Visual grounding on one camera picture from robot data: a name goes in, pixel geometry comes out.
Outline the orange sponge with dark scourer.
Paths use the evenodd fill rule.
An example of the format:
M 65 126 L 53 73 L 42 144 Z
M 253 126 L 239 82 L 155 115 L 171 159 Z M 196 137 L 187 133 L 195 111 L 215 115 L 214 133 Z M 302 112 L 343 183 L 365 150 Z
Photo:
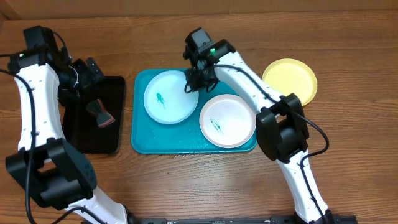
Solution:
M 114 117 L 106 110 L 100 99 L 87 103 L 86 110 L 96 118 L 99 128 L 104 128 L 115 122 Z

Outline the yellow-green plate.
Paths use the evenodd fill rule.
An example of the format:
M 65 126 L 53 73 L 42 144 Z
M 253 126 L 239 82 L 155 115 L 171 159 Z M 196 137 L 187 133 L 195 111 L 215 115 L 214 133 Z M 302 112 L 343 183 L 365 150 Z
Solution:
M 264 70 L 262 80 L 285 96 L 294 93 L 302 106 L 309 104 L 317 93 L 318 83 L 313 70 L 292 58 L 272 62 Z

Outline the light blue plate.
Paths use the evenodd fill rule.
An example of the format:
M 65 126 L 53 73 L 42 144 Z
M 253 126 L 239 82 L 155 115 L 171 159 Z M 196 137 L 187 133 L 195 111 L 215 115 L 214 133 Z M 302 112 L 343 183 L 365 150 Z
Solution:
M 199 101 L 199 93 L 189 92 L 186 84 L 182 71 L 168 70 L 156 75 L 144 92 L 147 114 L 161 124 L 177 124 L 186 120 Z

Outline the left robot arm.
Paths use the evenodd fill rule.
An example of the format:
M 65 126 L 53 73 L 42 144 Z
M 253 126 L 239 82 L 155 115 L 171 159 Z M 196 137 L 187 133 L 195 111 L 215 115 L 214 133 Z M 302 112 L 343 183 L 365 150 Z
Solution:
M 98 187 L 89 160 L 65 139 L 58 93 L 64 83 L 68 90 L 78 89 L 81 76 L 76 69 L 60 53 L 32 49 L 12 54 L 6 73 L 19 88 L 22 118 L 18 152 L 6 158 L 6 169 L 25 190 L 29 222 L 35 222 L 34 201 L 90 223 L 134 223 L 129 210 Z

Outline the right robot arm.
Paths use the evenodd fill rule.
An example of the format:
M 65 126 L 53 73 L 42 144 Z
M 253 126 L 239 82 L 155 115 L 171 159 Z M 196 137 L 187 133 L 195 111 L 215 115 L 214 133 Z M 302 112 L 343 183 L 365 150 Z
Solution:
M 333 214 L 322 199 L 313 177 L 308 151 L 308 126 L 299 98 L 284 96 L 266 85 L 252 71 L 238 51 L 227 41 L 213 42 L 207 37 L 188 37 L 184 59 L 191 91 L 209 90 L 224 82 L 256 115 L 257 143 L 263 153 L 278 163 L 294 200 L 297 223 L 333 223 Z

